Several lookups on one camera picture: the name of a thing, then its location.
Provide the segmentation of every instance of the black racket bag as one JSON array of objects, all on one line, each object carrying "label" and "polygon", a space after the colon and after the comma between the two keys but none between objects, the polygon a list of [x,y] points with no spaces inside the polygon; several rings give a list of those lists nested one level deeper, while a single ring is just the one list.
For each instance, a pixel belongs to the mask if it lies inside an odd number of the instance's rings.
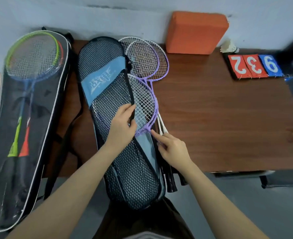
[{"label": "black racket bag", "polygon": [[[77,78],[91,112],[98,149],[106,142],[118,108],[134,104],[127,61],[121,43],[110,37],[90,40],[78,57]],[[135,137],[113,161],[104,179],[110,200],[135,210],[147,208],[165,194],[162,174],[156,172]]]},{"label": "black racket bag", "polygon": [[69,40],[36,31],[9,49],[0,77],[0,232],[37,200],[70,68]]}]

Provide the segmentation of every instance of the white wall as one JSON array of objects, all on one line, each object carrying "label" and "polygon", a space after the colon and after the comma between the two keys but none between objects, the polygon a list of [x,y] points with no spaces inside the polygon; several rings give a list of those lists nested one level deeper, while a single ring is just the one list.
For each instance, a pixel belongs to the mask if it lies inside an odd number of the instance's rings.
[{"label": "white wall", "polygon": [[293,40],[293,0],[0,0],[0,69],[13,42],[42,26],[79,39],[133,35],[165,42],[174,10],[223,13],[242,48],[281,49]]}]

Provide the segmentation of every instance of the number 3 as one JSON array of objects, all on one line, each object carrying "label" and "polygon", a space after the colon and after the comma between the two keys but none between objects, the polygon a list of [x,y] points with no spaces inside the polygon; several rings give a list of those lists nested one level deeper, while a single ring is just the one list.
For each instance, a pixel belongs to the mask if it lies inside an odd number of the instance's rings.
[{"label": "number 3", "polygon": [[249,56],[247,58],[247,63],[252,67],[252,71],[257,73],[257,74],[261,74],[261,69],[256,69],[256,65],[252,64],[252,61],[257,62],[257,60],[254,57]]},{"label": "number 3", "polygon": [[242,70],[239,70],[238,69],[238,66],[240,64],[240,61],[241,61],[241,57],[240,56],[232,56],[231,57],[232,60],[236,60],[236,64],[235,64],[235,70],[240,73],[240,74],[245,74],[246,73],[246,69],[242,69]]},{"label": "number 3", "polygon": [[265,61],[265,65],[267,66],[268,70],[277,73],[278,72],[278,67],[276,66],[276,64],[270,60],[273,60],[272,57],[270,56],[265,56],[264,57],[264,61]]}]

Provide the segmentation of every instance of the left hand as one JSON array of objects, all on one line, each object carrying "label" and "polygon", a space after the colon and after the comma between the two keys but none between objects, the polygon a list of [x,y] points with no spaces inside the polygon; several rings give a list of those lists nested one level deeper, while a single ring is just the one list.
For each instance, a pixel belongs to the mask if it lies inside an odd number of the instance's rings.
[{"label": "left hand", "polygon": [[130,126],[128,126],[129,118],[134,109],[135,104],[122,105],[111,121],[105,146],[117,153],[117,155],[131,142],[137,129],[137,124],[134,119],[131,121]]}]

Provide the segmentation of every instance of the orange foam block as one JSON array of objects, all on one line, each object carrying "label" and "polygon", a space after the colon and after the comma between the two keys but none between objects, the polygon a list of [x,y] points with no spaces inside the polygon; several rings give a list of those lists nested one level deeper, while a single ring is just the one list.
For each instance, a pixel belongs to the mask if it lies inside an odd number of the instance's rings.
[{"label": "orange foam block", "polygon": [[168,53],[211,54],[228,27],[223,14],[173,12],[166,50]]}]

